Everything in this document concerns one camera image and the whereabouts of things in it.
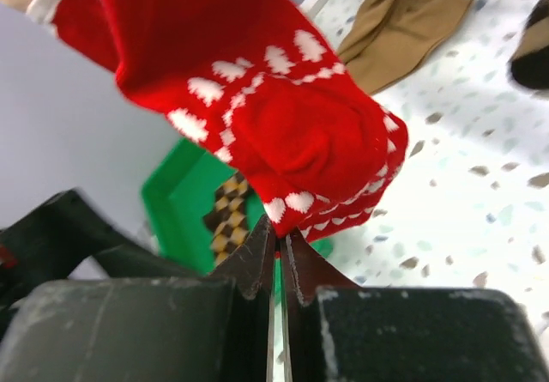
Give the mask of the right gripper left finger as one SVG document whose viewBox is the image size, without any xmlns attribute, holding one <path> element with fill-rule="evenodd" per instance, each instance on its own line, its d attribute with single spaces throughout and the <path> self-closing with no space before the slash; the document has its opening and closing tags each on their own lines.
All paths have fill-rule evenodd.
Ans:
<svg viewBox="0 0 549 382">
<path fill-rule="evenodd" d="M 58 280 L 22 302 L 4 381 L 270 381 L 276 238 L 262 218 L 204 277 Z"/>
</svg>

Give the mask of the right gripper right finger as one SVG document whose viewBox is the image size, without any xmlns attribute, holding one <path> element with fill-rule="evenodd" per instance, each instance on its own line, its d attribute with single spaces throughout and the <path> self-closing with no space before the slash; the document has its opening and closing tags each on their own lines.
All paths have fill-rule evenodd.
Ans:
<svg viewBox="0 0 549 382">
<path fill-rule="evenodd" d="M 364 288 L 300 233 L 282 242 L 288 381 L 545 381 L 522 309 L 477 288 Z"/>
</svg>

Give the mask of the brown argyle sock front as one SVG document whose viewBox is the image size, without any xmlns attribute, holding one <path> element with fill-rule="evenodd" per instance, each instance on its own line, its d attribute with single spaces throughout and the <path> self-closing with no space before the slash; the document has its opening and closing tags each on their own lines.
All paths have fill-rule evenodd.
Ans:
<svg viewBox="0 0 549 382">
<path fill-rule="evenodd" d="M 214 192 L 213 208 L 202 218 L 211 232 L 214 266 L 224 262 L 247 239 L 250 229 L 246 201 L 253 193 L 244 176 L 236 172 Z"/>
</svg>

